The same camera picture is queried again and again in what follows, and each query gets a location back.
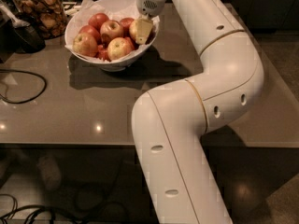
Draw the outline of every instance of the jar of nuts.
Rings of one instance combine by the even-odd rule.
[[[20,13],[30,16],[44,39],[64,34],[67,18],[62,0],[13,0]]]

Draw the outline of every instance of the glass jar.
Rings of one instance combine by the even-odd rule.
[[[62,0],[13,0],[20,13],[30,16],[44,39],[64,34],[67,17]]]

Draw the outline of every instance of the bowl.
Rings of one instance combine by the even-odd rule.
[[[87,25],[88,19],[97,12],[104,12],[109,16],[110,19],[116,21],[119,21],[120,19],[125,17],[132,17],[134,19],[137,19],[140,14],[136,7],[136,0],[83,0],[80,11],[76,13],[68,22],[64,33],[65,47],[82,61],[96,65],[106,71],[121,71],[130,66],[133,62],[140,58],[152,45],[159,32],[160,20],[159,17],[155,17],[153,18],[153,37],[149,41],[149,43],[147,43],[146,45],[140,45],[137,50],[132,51],[125,57],[111,62],[103,61],[99,58],[87,57],[77,54],[72,50],[74,38],[78,34],[79,29],[83,25]]]

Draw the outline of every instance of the floor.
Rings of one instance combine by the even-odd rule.
[[[254,34],[254,37],[299,101],[299,32],[263,33]],[[224,127],[218,131],[226,132],[231,133],[231,130]],[[203,142],[213,134],[204,137]],[[239,143],[237,135],[233,139]],[[36,147],[28,148],[34,156],[32,150]],[[257,219],[252,222],[247,218],[248,214],[261,207],[264,200],[299,173],[298,148],[205,147],[205,152],[234,223],[299,223],[299,217],[292,217],[289,222],[274,222],[266,220],[265,216],[264,222]],[[132,147],[89,147],[83,150],[60,147],[53,148],[51,153],[61,167],[62,185],[55,191],[46,190],[33,162],[36,157],[28,160],[25,151],[21,165],[16,162],[10,166],[6,180],[0,183],[0,216],[14,208],[15,198],[19,207],[26,207],[14,217],[9,216],[16,223],[32,217],[30,215],[35,211],[32,204],[54,207],[52,210],[59,213],[58,220],[158,222]],[[276,201],[277,197],[269,199],[266,209],[260,210],[266,210],[267,215],[273,216],[274,212],[269,207],[271,202]],[[295,204],[293,211],[299,213],[298,206]],[[50,217],[50,213],[40,210],[36,219],[40,221]]]

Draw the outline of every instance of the white bowl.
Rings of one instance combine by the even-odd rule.
[[[105,12],[110,19],[119,21],[124,17],[139,17],[135,0],[83,0],[81,10],[67,24],[64,39],[65,47],[68,48],[75,56],[84,62],[92,63],[106,71],[121,71],[125,67],[130,66],[152,45],[159,32],[159,17],[155,17],[154,21],[154,37],[147,45],[141,45],[137,50],[132,51],[129,55],[118,60],[108,62],[94,57],[87,57],[77,54],[72,50],[73,40],[78,34],[79,29],[86,25],[91,15],[97,12]]]

